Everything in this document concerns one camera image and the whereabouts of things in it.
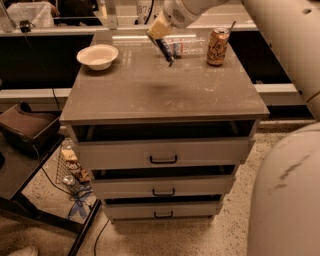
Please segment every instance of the cabinet top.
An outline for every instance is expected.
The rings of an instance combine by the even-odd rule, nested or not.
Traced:
[[[174,36],[209,39],[211,29]],[[143,31],[97,32],[94,44],[119,50],[111,67],[82,66],[61,114],[64,125],[260,119],[268,110],[230,45],[220,67],[206,54],[186,55],[169,67]]]

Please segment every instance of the soda can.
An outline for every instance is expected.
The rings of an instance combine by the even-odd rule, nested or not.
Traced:
[[[223,64],[230,37],[229,28],[214,28],[209,40],[207,63],[213,66]]]

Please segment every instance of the floor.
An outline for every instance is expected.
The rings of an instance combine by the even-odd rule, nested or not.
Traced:
[[[231,192],[224,198],[221,212],[214,218],[135,220],[109,222],[96,244],[96,255],[214,255],[245,256],[250,198],[259,165],[268,151],[289,132],[312,121],[264,121],[255,135],[256,143],[241,165]],[[57,178],[59,150],[44,166],[50,179]],[[70,197],[53,187],[43,171],[23,192],[37,207],[66,217],[74,204]],[[92,204],[94,195],[86,199]],[[73,220],[83,221],[80,212]],[[107,223],[100,208],[78,252],[94,254],[99,233]],[[67,255],[75,235],[0,211],[0,256],[28,245],[39,248],[42,256]]]

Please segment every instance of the white drawer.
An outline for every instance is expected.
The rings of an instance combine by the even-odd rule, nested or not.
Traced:
[[[84,142],[75,152],[86,170],[243,163],[254,141],[247,137],[167,141]]]
[[[99,199],[134,197],[170,197],[186,195],[225,195],[234,182],[233,176],[166,177],[152,179],[92,180]]]
[[[218,202],[189,202],[175,204],[104,204],[104,211],[108,219],[168,219],[176,217],[212,217],[219,213],[222,207]]]

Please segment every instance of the drawer handle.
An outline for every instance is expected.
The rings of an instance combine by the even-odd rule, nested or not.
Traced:
[[[178,161],[178,156],[175,155],[173,160],[153,160],[152,156],[149,158],[150,163],[152,164],[175,164]]]
[[[172,218],[173,216],[173,211],[171,211],[170,213],[168,213],[168,215],[165,215],[163,213],[161,213],[161,215],[158,215],[156,212],[153,212],[153,215],[156,219],[167,219],[167,218]]]
[[[172,193],[166,194],[166,193],[157,193],[154,189],[152,189],[152,194],[154,196],[173,196],[175,194],[176,190],[173,188]]]

